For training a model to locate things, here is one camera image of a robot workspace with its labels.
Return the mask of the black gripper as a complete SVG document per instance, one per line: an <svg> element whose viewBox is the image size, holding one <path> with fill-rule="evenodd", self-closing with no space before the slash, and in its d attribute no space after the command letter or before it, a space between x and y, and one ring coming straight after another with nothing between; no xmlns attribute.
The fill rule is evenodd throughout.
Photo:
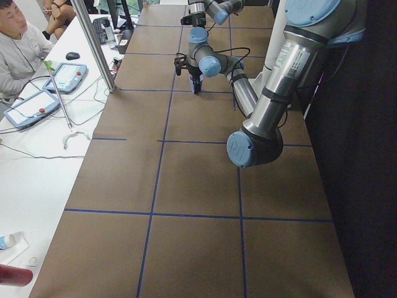
<svg viewBox="0 0 397 298"><path fill-rule="evenodd" d="M190 66L189 74L190 74L191 83L193 84L194 94L200 93L202 88L202 79L201 79L202 72L200 68L195 66Z"/></svg>
<svg viewBox="0 0 397 298"><path fill-rule="evenodd" d="M192 26L193 27L205 27L205 12L191 12Z"/></svg>

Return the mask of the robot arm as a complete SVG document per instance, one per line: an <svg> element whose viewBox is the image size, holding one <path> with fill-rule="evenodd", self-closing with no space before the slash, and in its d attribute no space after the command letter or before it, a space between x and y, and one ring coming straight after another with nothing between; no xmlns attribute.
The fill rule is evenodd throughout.
<svg viewBox="0 0 397 298"><path fill-rule="evenodd" d="M214 23L221 25L229 17L243 9L245 1L216 1L216 0L194 0L188 1L189 13L181 19L182 25L205 28L207 16Z"/></svg>
<svg viewBox="0 0 397 298"><path fill-rule="evenodd" d="M317 54L329 47L360 41L365 32L366 1L280 1L265 65L248 79L240 59L217 53L208 44L208 18L222 24L260 1L190 1L181 24L191 25L186 62L194 86L202 76L219 74L229 81L245 116L226 143L230 160L240 168L270 163L283 150L279 122Z"/></svg>

